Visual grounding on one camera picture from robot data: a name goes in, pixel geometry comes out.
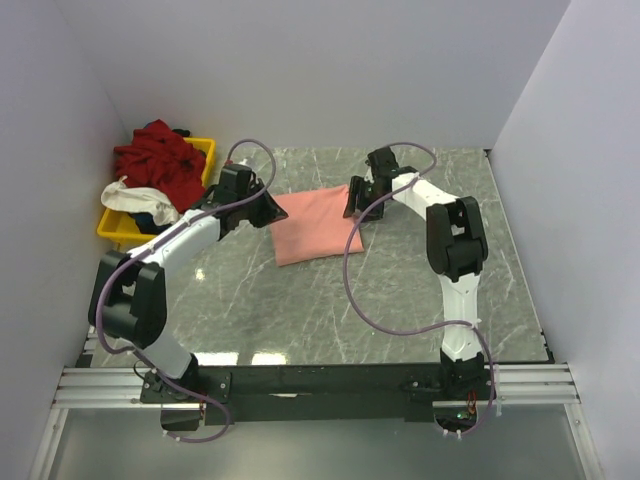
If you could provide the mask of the pink t shirt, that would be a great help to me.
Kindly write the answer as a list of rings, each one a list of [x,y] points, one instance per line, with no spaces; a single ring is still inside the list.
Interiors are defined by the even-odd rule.
[[[353,218],[343,217],[347,185],[281,194],[274,199],[288,214],[270,225],[278,267],[344,253],[355,223]]]

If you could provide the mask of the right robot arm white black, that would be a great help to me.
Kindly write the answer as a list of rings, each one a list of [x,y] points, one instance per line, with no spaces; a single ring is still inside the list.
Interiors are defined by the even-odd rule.
[[[368,172],[354,176],[343,213],[355,224],[343,253],[343,284],[358,316],[374,329],[394,336],[412,336],[437,328],[444,330],[440,348],[438,389],[452,399],[479,389],[490,380],[485,363],[491,359],[479,333],[478,288],[489,249],[478,201],[472,196],[445,192],[418,171],[398,164],[396,143],[367,155]],[[348,277],[351,243],[363,222],[383,218],[385,204],[394,200],[420,216],[426,228],[426,254],[442,292],[444,321],[415,331],[391,330],[369,319],[357,305]]]

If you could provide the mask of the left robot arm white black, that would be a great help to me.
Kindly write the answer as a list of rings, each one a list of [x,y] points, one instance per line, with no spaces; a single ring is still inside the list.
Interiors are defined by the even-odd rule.
[[[112,250],[98,267],[88,320],[104,337],[123,339],[165,375],[176,401],[193,399],[199,365],[166,327],[166,281],[184,263],[221,241],[243,221],[263,228],[288,214],[248,166],[230,164],[194,207],[152,241],[126,253]]]

